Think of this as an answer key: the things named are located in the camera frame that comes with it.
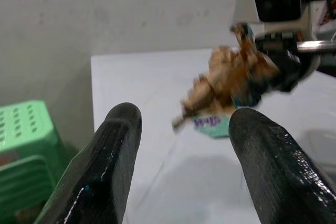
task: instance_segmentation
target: green plastic stool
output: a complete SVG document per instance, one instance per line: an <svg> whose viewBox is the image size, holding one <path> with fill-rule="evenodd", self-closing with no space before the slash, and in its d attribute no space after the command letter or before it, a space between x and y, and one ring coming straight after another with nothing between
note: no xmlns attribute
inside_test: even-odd
<svg viewBox="0 0 336 224"><path fill-rule="evenodd" d="M0 223L46 201L70 158L43 101L0 107Z"/></svg>

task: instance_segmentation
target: white wall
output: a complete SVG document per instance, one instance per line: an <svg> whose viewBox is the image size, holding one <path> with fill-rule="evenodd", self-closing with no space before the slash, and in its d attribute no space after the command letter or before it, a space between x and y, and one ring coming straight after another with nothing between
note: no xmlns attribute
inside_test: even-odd
<svg viewBox="0 0 336 224"><path fill-rule="evenodd" d="M94 54L235 43L235 0L0 0L0 105L47 102L65 141L92 136Z"/></svg>

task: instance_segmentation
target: white table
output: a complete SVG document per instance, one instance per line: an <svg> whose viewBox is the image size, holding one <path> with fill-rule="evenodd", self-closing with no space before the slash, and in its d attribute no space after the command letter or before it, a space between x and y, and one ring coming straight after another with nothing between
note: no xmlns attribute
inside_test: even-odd
<svg viewBox="0 0 336 224"><path fill-rule="evenodd" d="M91 58L94 128L121 102L142 113L143 130L124 223L260 223L229 139L214 140L171 120L210 50ZM258 110L284 126L336 174L336 79L312 74L291 94L267 95Z"/></svg>

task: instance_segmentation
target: food item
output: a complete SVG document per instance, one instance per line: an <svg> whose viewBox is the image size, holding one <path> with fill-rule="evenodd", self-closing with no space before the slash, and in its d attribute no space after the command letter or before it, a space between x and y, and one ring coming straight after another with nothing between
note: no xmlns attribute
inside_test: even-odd
<svg viewBox="0 0 336 224"><path fill-rule="evenodd" d="M228 46L213 50L209 71L194 79L193 89L181 102L182 116L172 122L174 128L197 115L231 115L236 110L236 98L243 103L249 99L250 83L265 83L279 72L266 55L257 51L247 24L237 24L231 31L237 37L240 51Z"/></svg>

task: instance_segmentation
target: small card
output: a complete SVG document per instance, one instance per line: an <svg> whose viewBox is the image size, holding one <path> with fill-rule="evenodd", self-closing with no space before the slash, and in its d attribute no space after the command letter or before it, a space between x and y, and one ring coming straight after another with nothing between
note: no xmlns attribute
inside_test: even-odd
<svg viewBox="0 0 336 224"><path fill-rule="evenodd" d="M229 136L230 117L226 115L208 115L193 118L195 129L213 138Z"/></svg>

